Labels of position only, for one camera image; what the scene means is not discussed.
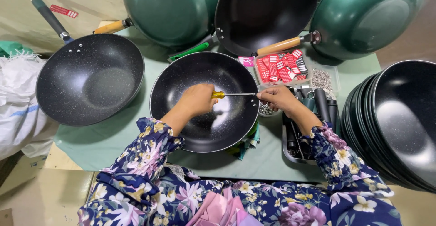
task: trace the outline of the red label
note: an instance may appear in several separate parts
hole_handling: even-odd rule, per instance
[[[52,12],[57,12],[57,13],[60,13],[60,14],[63,14],[63,15],[66,15],[66,16],[72,17],[72,18],[76,18],[77,15],[79,15],[77,12],[73,12],[71,10],[68,10],[66,8],[56,6],[56,5],[50,6],[50,10]]]

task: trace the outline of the nonstick coating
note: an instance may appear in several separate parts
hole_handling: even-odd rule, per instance
[[[36,97],[53,120],[86,126],[126,106],[137,94],[143,76],[144,59],[133,42],[115,34],[92,34],[63,46],[49,58],[39,74]]]
[[[436,64],[409,60],[388,67],[375,86],[377,125],[398,158],[436,186]]]
[[[190,86],[209,83],[225,93],[257,93],[252,74],[236,59],[216,52],[197,52],[177,59],[157,78],[150,97],[150,113],[162,118]],[[193,118],[181,132],[184,149],[214,152],[240,141],[259,112],[256,96],[227,96],[213,111]]]
[[[221,45],[239,56],[298,36],[317,0],[219,0],[215,32]]]

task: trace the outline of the pile of screws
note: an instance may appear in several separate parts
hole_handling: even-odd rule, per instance
[[[323,88],[333,91],[330,74],[321,69],[313,69],[312,86],[313,88]]]
[[[262,102],[260,103],[259,113],[264,115],[272,115],[273,112],[274,111],[267,104],[263,104]]]

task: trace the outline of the table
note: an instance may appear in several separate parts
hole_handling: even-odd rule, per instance
[[[118,34],[131,39],[143,53],[146,64],[146,82],[134,102],[116,116],[88,127],[60,126],[55,137],[56,147],[65,152],[84,170],[96,171],[111,165],[124,147],[134,140],[139,133],[135,120],[138,117],[150,116],[147,93],[149,94],[158,73],[168,65],[165,61],[168,51],[147,41],[135,28],[128,28]],[[222,48],[218,47],[214,50],[221,51]],[[305,51],[311,60],[321,64],[337,64],[335,61],[318,56],[310,44],[303,45],[301,50]],[[251,67],[249,70],[254,74],[254,68]],[[362,59],[342,62],[338,65],[338,71],[341,91],[337,100],[341,110],[352,88],[367,76],[379,72],[380,66],[376,55],[373,54]],[[318,167],[290,162],[282,154],[280,115],[259,117],[259,123],[260,144],[256,149],[248,150],[243,161],[224,152],[196,154],[186,151],[174,152],[169,156],[168,161],[188,167],[199,176],[207,177],[295,182],[323,182],[325,180]],[[52,151],[56,154],[60,153],[56,149]]]

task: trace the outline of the navy floral fabric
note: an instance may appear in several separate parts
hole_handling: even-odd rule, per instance
[[[208,192],[222,194],[228,187],[265,226],[401,225],[387,199],[393,192],[326,123],[302,139],[312,145],[327,188],[200,180],[192,171],[166,163],[184,142],[169,126],[151,118],[141,118],[137,125],[138,137],[97,176],[87,203],[79,209],[80,226],[184,226]]]

